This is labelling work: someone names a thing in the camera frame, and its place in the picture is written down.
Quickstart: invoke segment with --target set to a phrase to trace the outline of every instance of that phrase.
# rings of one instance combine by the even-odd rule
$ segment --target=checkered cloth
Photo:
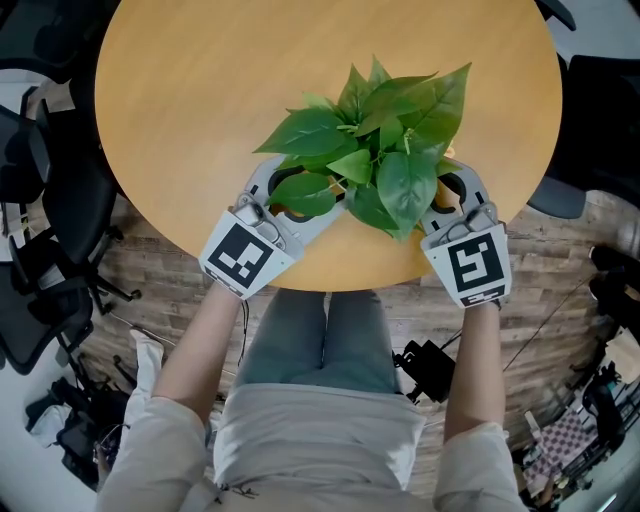
[[[598,433],[595,429],[587,432],[578,415],[568,409],[558,421],[544,427],[536,437],[542,456],[524,471],[532,496],[544,489],[554,469],[557,472],[571,464],[596,440]]]

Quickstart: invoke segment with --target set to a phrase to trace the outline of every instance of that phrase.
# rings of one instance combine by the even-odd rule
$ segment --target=wooden floor
[[[143,294],[141,300],[128,304],[116,301],[115,313],[178,342],[205,294],[208,279],[194,258],[160,235],[125,200],[118,200],[113,221],[120,226],[125,239],[107,252],[101,273],[124,289],[137,288]],[[501,313],[503,366],[575,290],[506,371],[505,428],[510,433],[510,442],[517,443],[527,435],[525,410],[532,409],[541,423],[557,413],[554,390],[561,397],[566,394],[563,383],[571,376],[569,365],[590,357],[596,330],[607,322],[596,316],[595,304],[586,286],[594,273],[587,257],[589,247],[606,243],[636,254],[638,212],[617,198],[594,193],[590,194],[579,220],[553,219],[525,208],[508,229],[514,283]],[[274,291],[266,288],[249,301],[248,343]],[[462,312],[452,304],[434,276],[424,278],[421,283],[381,289],[378,293],[398,351],[412,339],[419,343],[431,339],[440,345],[461,326]],[[240,315],[225,365],[223,390],[228,389],[237,368],[241,322]],[[95,331],[81,350],[94,371],[108,373],[126,386],[113,371],[111,359],[119,354],[129,368],[135,368],[135,351],[128,327],[113,317],[97,314],[94,314],[94,323]],[[455,357],[456,350],[457,342],[447,352]],[[409,390],[410,382],[403,383]],[[429,496],[435,487],[444,406],[425,399],[420,410],[428,416],[431,426],[422,436],[410,489]]]

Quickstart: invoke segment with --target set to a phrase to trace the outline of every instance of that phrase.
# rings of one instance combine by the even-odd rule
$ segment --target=table top
[[[456,159],[500,218],[531,197],[561,114],[556,52],[530,0],[122,0],[100,53],[98,129],[131,202],[198,257],[220,215],[269,155],[253,154],[302,92],[337,100],[353,62],[392,76],[471,61]],[[342,215],[274,281],[357,290],[429,272],[414,232],[400,244]]]

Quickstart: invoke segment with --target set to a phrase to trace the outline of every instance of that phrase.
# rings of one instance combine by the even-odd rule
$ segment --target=forearm
[[[505,390],[500,359],[498,307],[468,308],[445,420],[445,441],[482,423],[504,422]]]
[[[160,372],[153,396],[170,398],[208,421],[239,308],[240,299],[214,283]]]

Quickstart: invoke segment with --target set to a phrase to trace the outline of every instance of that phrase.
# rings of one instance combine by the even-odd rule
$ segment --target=black device
[[[416,382],[416,387],[407,394],[414,404],[420,393],[438,403],[449,398],[456,363],[431,340],[422,346],[411,340],[402,355],[393,354],[393,362]]]

